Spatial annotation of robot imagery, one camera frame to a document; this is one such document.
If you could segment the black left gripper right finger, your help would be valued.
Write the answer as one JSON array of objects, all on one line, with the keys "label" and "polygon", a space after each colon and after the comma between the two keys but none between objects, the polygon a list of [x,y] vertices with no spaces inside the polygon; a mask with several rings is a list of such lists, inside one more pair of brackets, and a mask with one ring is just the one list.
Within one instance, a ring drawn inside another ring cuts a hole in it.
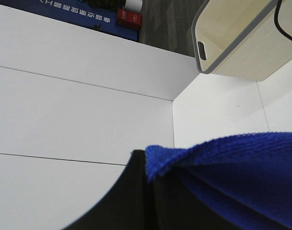
[{"label": "black left gripper right finger", "polygon": [[231,167],[175,169],[153,180],[162,230],[285,230],[269,216],[279,192]]}]

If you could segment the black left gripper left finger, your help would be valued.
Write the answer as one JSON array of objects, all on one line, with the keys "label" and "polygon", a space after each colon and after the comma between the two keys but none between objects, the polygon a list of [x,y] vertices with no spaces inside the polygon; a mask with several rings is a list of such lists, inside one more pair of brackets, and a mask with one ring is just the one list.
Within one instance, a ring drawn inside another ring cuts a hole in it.
[{"label": "black left gripper left finger", "polygon": [[143,150],[134,150],[107,194],[67,230],[156,230],[154,187],[145,174]]}]

